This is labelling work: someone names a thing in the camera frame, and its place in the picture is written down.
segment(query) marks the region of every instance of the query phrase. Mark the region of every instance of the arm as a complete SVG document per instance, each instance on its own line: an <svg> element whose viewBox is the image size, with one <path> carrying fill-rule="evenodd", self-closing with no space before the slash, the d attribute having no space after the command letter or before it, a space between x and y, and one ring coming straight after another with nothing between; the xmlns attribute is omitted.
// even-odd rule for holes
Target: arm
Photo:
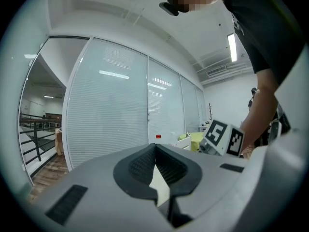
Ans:
<svg viewBox="0 0 309 232"><path fill-rule="evenodd" d="M272 121L278 102L274 95L278 83L271 69L262 70L256 73L257 92L254 97L252 108L241 125L245 132L242 149L258 139Z"/></svg>

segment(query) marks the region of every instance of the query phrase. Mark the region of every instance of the wooden floor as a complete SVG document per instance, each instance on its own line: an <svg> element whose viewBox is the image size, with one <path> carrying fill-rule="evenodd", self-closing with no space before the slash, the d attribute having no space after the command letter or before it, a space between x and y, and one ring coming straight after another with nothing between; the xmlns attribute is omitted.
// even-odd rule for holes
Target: wooden floor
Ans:
<svg viewBox="0 0 309 232"><path fill-rule="evenodd" d="M64 155L54 157L33 178L33 190L28 200L32 203L49 186L56 183L68 173L68 167Z"/></svg>

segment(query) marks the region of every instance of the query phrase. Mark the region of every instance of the ceiling vent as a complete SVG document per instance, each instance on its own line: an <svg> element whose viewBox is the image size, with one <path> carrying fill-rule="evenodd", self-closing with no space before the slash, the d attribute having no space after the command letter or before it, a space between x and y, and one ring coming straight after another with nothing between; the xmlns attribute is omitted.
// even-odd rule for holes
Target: ceiling vent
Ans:
<svg viewBox="0 0 309 232"><path fill-rule="evenodd" d="M213 70L207 72L207 76L212 76L212 75L215 75L215 74L217 74L219 72L223 72L225 70L226 70L226 65L221 66L219 68L216 68L216 69L213 69Z"/></svg>

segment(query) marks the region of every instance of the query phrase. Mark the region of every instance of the black t-shirt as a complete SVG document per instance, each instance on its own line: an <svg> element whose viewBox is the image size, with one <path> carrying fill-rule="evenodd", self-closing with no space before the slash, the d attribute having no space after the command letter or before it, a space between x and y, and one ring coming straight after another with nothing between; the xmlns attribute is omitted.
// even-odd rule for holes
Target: black t-shirt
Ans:
<svg viewBox="0 0 309 232"><path fill-rule="evenodd" d="M278 84L301 53L305 40L281 0L223 0L234 17L238 35L254 72L271 68Z"/></svg>

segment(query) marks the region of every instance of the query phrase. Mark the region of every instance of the yellow-green object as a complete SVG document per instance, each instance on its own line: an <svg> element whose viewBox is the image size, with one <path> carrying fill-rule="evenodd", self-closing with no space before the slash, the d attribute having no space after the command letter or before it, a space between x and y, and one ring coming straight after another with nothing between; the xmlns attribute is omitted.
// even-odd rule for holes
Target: yellow-green object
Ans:
<svg viewBox="0 0 309 232"><path fill-rule="evenodd" d="M191 135L191 151L197 151L199 142L203 139L203 132L189 132ZM185 134L179 136L178 140L185 139Z"/></svg>

